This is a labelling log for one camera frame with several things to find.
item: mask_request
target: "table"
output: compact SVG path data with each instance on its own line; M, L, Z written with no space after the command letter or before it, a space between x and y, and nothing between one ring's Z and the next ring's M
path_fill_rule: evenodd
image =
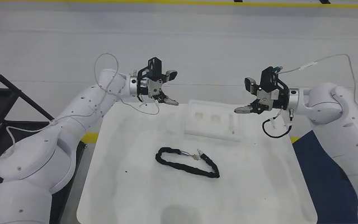
M142 107L156 111L154 104ZM80 223L317 222L289 138L272 139L261 129L276 110L238 115L243 116L245 138L232 142L184 134L186 108L160 105L159 115L152 116L119 103L112 107L103 120L79 203ZM276 125L283 126L281 116ZM159 164L154 157L161 147L192 153L201 149L217 164L220 178ZM208 169L190 157L163 158Z

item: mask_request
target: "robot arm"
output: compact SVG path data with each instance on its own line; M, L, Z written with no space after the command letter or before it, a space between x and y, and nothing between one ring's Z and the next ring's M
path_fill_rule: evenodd
M162 74L158 58L150 59L141 71L147 74L130 76L103 70L98 85L85 89L49 126L17 142L0 157L4 179L0 184L0 224L49 223L51 195L72 178L79 141L118 97L148 95L159 103L178 105L162 91L176 71Z
M343 169L358 193L358 107L344 87L323 83L313 88L288 88L279 80L281 67L268 67L261 83L246 78L245 87L257 99L235 113L257 113L272 108L305 115L325 152Z

